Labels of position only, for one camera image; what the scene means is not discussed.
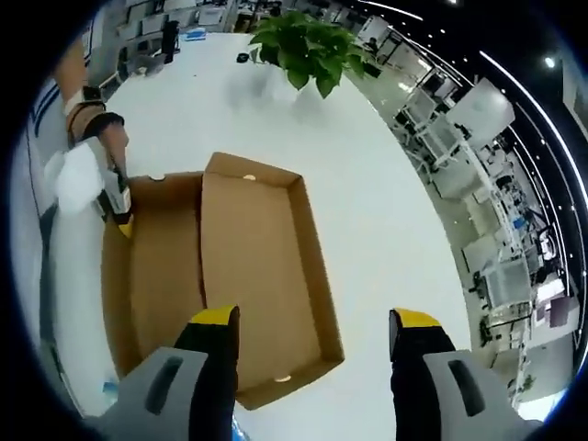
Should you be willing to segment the person's left hand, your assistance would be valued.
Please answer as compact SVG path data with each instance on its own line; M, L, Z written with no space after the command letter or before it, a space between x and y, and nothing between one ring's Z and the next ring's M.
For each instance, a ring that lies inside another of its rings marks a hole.
M121 115L108 111L103 103L83 103L66 117L66 130L72 144L97 138L106 151L109 164L127 176L126 149L129 136Z

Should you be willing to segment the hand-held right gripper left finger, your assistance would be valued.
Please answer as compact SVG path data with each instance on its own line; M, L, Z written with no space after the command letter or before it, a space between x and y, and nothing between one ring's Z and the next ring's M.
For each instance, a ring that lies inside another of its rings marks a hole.
M231 440L239 349L238 306L200 311L119 383L103 438Z

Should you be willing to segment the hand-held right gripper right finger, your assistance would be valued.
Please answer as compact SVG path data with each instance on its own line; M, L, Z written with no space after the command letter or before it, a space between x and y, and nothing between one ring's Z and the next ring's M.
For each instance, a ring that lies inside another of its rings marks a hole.
M522 418L498 376L424 312L390 310L389 352L398 440L527 440L543 424Z

